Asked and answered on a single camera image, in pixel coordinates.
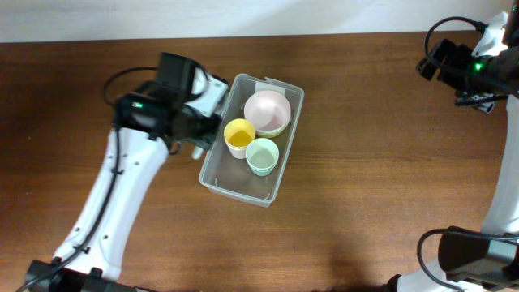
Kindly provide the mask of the yellow plastic cup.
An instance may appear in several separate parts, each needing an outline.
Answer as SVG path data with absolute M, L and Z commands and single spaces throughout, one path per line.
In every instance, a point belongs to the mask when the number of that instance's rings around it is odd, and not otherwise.
M 255 139 L 255 128 L 246 119 L 237 118 L 225 126 L 224 138 L 229 147 L 245 149 Z

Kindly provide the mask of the pink plastic cup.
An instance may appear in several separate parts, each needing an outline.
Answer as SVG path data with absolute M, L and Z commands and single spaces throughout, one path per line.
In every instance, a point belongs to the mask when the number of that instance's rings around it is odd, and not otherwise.
M 239 159 L 239 160 L 246 158 L 246 150 L 247 150 L 246 148 L 235 148 L 235 147 L 229 146 L 228 149 L 229 149 L 230 154 L 234 158 Z

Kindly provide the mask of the yellow plastic bowl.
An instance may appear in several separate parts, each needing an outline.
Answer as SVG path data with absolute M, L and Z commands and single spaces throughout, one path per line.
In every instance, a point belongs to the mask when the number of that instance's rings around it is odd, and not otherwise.
M 273 137 L 276 137 L 276 136 L 280 135 L 283 131 L 284 131 L 284 128 L 280 128 L 280 129 L 277 129 L 275 131 L 261 131 L 261 130 L 257 130 L 256 134 L 259 137 L 269 138 L 270 139 L 270 138 L 273 138 Z

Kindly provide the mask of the cream plastic cup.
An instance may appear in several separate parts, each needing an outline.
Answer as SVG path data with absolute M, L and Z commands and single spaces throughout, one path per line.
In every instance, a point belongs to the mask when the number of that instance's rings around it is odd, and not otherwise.
M 253 140 L 246 150 L 246 160 L 250 161 L 254 166 L 268 167 L 274 162 L 278 162 L 279 148 L 270 139 L 259 138 Z

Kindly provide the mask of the pink plastic bowl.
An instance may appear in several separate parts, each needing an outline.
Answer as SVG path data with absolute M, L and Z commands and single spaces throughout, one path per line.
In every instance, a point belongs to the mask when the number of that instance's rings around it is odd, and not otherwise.
M 244 117 L 258 131 L 277 131 L 288 124 L 291 105 L 279 92 L 263 90 L 247 99 Z

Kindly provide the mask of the grey plastic spoon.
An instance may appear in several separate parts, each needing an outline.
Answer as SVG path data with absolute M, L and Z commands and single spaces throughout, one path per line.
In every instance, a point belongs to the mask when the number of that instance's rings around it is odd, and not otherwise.
M 198 146 L 195 146 L 191 153 L 191 158 L 194 160 L 199 160 L 203 154 L 204 154 L 204 150 Z

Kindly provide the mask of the green plastic cup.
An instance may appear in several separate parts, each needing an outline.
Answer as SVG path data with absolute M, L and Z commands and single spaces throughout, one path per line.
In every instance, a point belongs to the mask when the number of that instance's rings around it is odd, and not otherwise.
M 268 167 L 258 167 L 254 166 L 250 161 L 247 162 L 248 166 L 250 167 L 251 171 L 260 177 L 265 177 L 273 172 L 274 168 L 277 166 L 277 163 L 274 162 L 273 164 L 269 165 Z

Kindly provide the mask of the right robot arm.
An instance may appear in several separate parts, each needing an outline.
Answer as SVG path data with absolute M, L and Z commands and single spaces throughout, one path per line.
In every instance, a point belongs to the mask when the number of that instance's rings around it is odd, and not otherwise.
M 427 80 L 452 88 L 455 104 L 490 113 L 504 110 L 504 152 L 493 178 L 476 176 L 486 187 L 480 226 L 451 225 L 428 230 L 416 244 L 418 271 L 396 275 L 387 291 L 516 291 L 518 289 L 518 3 L 487 21 L 459 17 L 480 35 L 474 46 L 443 39 L 416 66 Z

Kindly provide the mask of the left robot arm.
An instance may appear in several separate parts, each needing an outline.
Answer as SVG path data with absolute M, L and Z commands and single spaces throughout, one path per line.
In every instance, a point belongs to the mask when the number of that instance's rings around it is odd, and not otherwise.
M 221 126 L 229 84 L 197 61 L 163 53 L 154 79 L 111 101 L 114 112 L 100 172 L 73 229 L 49 263 L 34 260 L 22 291 L 130 291 L 118 283 L 129 234 L 158 170 L 195 145 L 193 157 L 208 151 Z

